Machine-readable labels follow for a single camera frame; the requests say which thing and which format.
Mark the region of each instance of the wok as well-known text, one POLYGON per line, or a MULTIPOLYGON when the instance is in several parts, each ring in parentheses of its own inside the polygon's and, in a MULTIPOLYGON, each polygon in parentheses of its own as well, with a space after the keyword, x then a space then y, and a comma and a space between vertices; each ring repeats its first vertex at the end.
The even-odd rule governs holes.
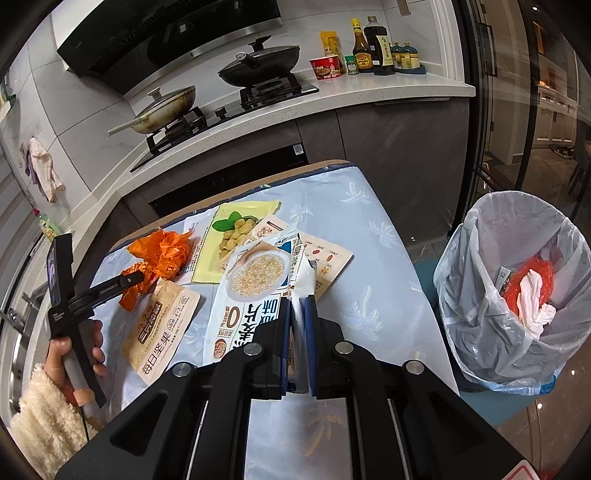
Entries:
POLYGON ((300 48, 296 45, 263 48, 270 35, 257 38, 249 43, 252 53, 239 52, 235 60, 222 68, 217 74, 234 87, 252 87, 276 77, 285 77, 300 58, 300 48))
POLYGON ((144 108, 133 120, 107 131, 109 136, 126 128, 133 128, 139 134, 153 134, 177 118, 187 114, 195 102, 195 85, 161 95, 160 87, 148 92, 154 101, 144 108))

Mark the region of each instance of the red cup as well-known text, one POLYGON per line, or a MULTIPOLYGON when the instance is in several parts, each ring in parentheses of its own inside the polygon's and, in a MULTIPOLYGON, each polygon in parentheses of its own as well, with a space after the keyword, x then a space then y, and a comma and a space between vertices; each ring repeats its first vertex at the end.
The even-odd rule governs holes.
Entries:
POLYGON ((312 70, 319 80, 340 77, 340 62, 338 55, 329 55, 320 59, 310 60, 312 70))

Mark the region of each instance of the trash can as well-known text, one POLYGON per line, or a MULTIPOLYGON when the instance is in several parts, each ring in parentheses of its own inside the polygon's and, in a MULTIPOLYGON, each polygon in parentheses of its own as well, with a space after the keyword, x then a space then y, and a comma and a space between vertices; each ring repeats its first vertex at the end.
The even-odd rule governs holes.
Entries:
POLYGON ((506 393, 548 393, 591 331, 591 254, 559 210, 523 192, 480 198, 454 232, 433 275, 443 329, 464 376, 506 393), (494 282, 540 255, 552 263, 554 320, 536 340, 494 282))

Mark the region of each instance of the red and white sticker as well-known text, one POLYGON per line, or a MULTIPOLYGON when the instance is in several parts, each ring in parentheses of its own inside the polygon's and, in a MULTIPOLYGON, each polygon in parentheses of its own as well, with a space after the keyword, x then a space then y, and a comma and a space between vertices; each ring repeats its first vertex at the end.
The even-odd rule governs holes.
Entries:
POLYGON ((540 477, 527 460, 522 460, 503 480, 540 480, 540 477))

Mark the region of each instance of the person's hand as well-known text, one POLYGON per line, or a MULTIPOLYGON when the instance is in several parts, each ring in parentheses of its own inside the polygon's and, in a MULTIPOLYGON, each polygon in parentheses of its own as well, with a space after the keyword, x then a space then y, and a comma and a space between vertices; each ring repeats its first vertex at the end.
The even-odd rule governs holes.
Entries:
MULTIPOLYGON (((100 347, 103 346, 103 334, 100 329, 103 327, 103 323, 100 320, 94 320, 95 331, 93 332, 92 338, 95 341, 95 347, 92 349, 92 356, 95 357, 97 364, 93 365, 95 374, 99 377, 105 378, 107 376, 107 369, 103 365, 105 362, 105 354, 100 347)), ((43 365, 43 370, 47 374, 51 381, 55 383, 57 388, 66 397, 68 403, 74 406, 78 406, 78 402, 74 397, 74 387, 68 378, 64 362, 62 357, 70 351, 72 348, 72 340, 69 337, 54 338, 49 342, 49 351, 47 352, 47 358, 43 365)), ((85 399, 79 398, 80 403, 86 403, 85 399)))

